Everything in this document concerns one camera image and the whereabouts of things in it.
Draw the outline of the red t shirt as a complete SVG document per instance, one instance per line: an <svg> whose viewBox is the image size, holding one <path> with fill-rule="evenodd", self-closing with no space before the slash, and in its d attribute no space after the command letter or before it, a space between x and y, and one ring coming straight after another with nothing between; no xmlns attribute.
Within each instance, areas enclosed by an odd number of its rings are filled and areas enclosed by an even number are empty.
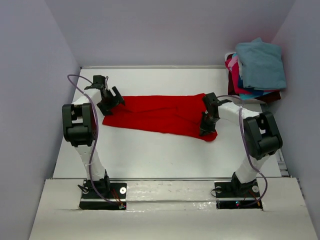
<svg viewBox="0 0 320 240"><path fill-rule="evenodd" d="M206 111L202 98L196 95L125 96L102 124L110 127L174 134L212 142L218 136L212 132L201 136L200 126Z"/></svg>

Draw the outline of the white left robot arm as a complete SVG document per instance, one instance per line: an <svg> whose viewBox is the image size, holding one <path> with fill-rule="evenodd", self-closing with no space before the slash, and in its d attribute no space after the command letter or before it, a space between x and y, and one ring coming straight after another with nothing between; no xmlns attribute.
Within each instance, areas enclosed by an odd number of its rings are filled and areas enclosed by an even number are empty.
<svg viewBox="0 0 320 240"><path fill-rule="evenodd" d="M62 106L63 137L77 151L85 168L86 185L80 188L82 192L105 199L110 194L111 183L97 152L98 113L110 116L113 108L125 105L125 100L115 86L108 88L108 76L94 75L89 80L69 74L67 79L82 96Z"/></svg>

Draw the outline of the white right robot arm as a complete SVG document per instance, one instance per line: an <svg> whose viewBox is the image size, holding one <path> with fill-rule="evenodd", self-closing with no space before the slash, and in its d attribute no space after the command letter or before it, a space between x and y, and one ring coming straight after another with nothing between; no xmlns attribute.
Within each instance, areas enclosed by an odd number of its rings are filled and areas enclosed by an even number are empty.
<svg viewBox="0 0 320 240"><path fill-rule="evenodd" d="M246 154L231 181L215 184L216 197L242 198L246 193L258 190L257 176L262 174L261 167L283 146L274 115L269 111L249 110L229 99L220 100L213 92L206 94L202 101L206 110L202 113L200 136L215 133L218 120L230 121L239 125Z"/></svg>

